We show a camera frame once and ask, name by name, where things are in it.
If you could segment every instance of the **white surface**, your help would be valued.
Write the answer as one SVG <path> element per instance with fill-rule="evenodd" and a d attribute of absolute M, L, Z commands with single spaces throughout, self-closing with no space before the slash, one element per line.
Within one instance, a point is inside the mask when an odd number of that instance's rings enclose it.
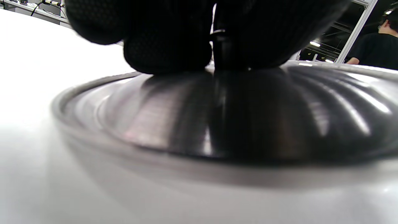
<path fill-rule="evenodd" d="M 122 48 L 90 44 L 70 29 L 12 12 L 0 11 L 0 19 L 13 21 L 0 35 L 0 223 L 398 223 L 395 162 L 375 164 L 373 172 L 270 170 L 262 177 L 268 186 L 245 187 L 149 178 L 94 153 L 73 153 L 49 118 L 50 101 L 71 85 L 131 71 Z M 62 65 L 45 62 L 59 53 L 57 45 L 6 44 L 20 35 L 36 43 L 62 37 Z M 33 49 L 36 60 L 24 61 Z M 58 67 L 58 74 L 48 72 Z M 229 178 L 242 183 L 250 179 L 245 173 Z M 328 181 L 313 184 L 320 179 Z"/>

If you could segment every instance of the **aluminum pole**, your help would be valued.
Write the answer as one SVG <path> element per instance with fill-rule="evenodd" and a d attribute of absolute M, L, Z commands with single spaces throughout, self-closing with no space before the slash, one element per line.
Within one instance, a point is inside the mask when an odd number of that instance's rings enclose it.
<path fill-rule="evenodd" d="M 296 61 L 300 60 L 300 52 L 301 52 L 301 50 L 299 50 L 298 52 L 294 53 L 294 54 L 290 57 L 289 60 L 296 60 Z"/>
<path fill-rule="evenodd" d="M 350 37 L 347 40 L 343 50 L 341 51 L 339 57 L 337 58 L 336 63 L 344 63 L 345 57 L 348 55 L 348 52 L 351 50 L 352 46 L 354 45 L 355 40 L 357 39 L 359 33 L 361 32 L 363 26 L 366 23 L 366 20 L 370 16 L 373 8 L 375 7 L 377 0 L 373 0 L 370 4 L 365 8 L 365 11 L 362 13 L 361 18 L 359 19 L 357 25 L 355 26 L 354 30 L 352 31 Z"/>

